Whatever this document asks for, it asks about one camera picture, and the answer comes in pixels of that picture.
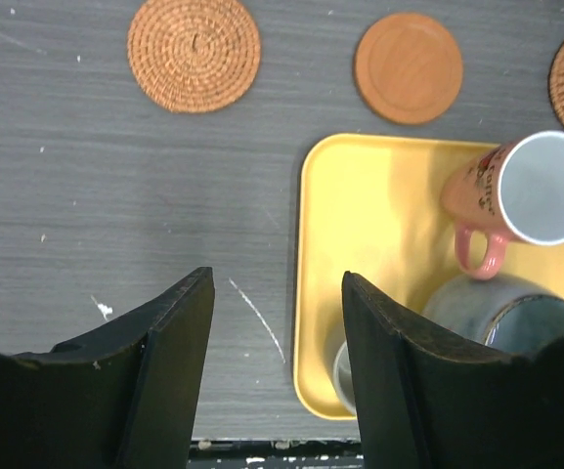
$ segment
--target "yellow tray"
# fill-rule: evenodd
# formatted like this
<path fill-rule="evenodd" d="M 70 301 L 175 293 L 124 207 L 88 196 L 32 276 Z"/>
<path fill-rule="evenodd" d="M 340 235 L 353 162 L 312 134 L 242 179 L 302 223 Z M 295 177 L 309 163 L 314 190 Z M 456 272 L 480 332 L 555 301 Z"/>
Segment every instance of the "yellow tray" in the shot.
<path fill-rule="evenodd" d="M 440 189 L 460 164 L 495 145 L 338 134 L 310 151 L 301 175 L 293 369 L 297 396 L 310 411 L 353 418 L 323 362 L 326 335 L 342 321 L 344 272 L 363 275 L 419 312 L 459 273 Z M 473 257 L 481 259 L 484 249 L 483 237 L 474 237 Z M 503 270 L 564 297 L 564 244 L 512 243 Z"/>

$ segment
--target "pink handle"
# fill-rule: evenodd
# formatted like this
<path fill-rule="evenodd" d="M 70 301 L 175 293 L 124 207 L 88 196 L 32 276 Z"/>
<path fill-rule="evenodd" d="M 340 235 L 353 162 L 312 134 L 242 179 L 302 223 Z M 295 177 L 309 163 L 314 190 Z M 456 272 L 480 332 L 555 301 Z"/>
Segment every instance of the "pink handle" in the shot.
<path fill-rule="evenodd" d="M 488 280 L 499 273 L 505 259 L 505 249 L 509 239 L 500 234 L 486 233 L 486 254 L 481 266 L 471 268 L 468 262 L 470 238 L 475 231 L 465 225 L 456 224 L 456 257 L 460 268 L 473 278 Z"/>

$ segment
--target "tabletop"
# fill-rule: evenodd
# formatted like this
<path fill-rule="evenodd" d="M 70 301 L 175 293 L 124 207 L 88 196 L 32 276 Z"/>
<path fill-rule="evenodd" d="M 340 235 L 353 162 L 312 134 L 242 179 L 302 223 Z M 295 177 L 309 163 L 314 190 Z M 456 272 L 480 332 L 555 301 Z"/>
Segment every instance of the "tabletop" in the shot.
<path fill-rule="evenodd" d="M 186 115 L 129 69 L 141 0 L 0 0 L 0 352 L 46 352 L 212 266 L 194 438 L 357 438 L 292 385 L 302 161 L 338 132 L 502 142 L 560 128 L 546 80 L 564 0 L 243 3 L 262 38 L 253 87 Z M 400 11 L 440 21 L 464 59 L 456 102 L 422 126 L 378 117 L 353 81 L 362 34 Z"/>

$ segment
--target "cup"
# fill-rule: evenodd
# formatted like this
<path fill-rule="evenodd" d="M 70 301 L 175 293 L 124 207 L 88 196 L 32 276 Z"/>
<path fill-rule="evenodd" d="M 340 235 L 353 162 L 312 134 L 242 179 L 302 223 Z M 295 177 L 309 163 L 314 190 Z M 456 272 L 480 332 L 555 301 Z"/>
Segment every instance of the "cup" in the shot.
<path fill-rule="evenodd" d="M 469 340 L 511 354 L 564 336 L 564 300 L 520 277 L 463 275 L 441 286 L 422 315 Z"/>
<path fill-rule="evenodd" d="M 495 276 L 510 241 L 564 242 L 564 132 L 547 130 L 505 144 L 457 169 L 441 203 L 456 220 L 456 257 L 478 279 Z M 487 239 L 480 266 L 471 267 L 470 239 Z"/>
<path fill-rule="evenodd" d="M 349 350 L 342 323 L 333 329 L 325 341 L 325 366 L 336 396 L 352 415 L 356 415 Z"/>

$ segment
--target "table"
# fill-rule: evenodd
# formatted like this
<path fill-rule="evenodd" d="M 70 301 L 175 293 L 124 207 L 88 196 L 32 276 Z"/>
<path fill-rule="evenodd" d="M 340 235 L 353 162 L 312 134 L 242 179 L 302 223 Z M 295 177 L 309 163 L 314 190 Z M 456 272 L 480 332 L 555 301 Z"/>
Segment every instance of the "table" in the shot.
<path fill-rule="evenodd" d="M 546 78 L 564 0 L 244 0 L 258 76 L 203 115 L 170 114 L 134 82 L 125 40 L 140 4 L 0 0 L 0 352 L 46 352 L 104 323 L 97 304 L 117 317 L 209 265 L 194 438 L 357 438 L 292 386 L 303 158 L 337 132 L 500 142 L 560 128 Z M 419 127 L 377 117 L 353 83 L 363 32 L 399 11 L 441 21 L 464 57 L 456 103 Z"/>

